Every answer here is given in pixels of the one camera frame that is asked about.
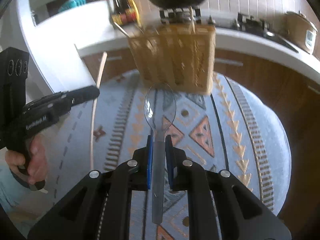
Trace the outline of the person's left hand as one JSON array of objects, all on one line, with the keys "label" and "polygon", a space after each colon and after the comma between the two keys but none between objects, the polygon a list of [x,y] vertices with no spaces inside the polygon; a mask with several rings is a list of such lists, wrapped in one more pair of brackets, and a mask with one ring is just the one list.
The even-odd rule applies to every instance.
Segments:
[{"label": "person's left hand", "polygon": [[42,144],[42,141],[43,135],[37,134],[30,143],[29,151],[31,153],[31,160],[27,168],[28,175],[24,175],[18,170],[18,167],[25,163],[23,154],[12,150],[7,150],[5,153],[5,161],[11,172],[29,185],[34,185],[37,182],[43,181],[47,176],[48,165],[45,147]]}]

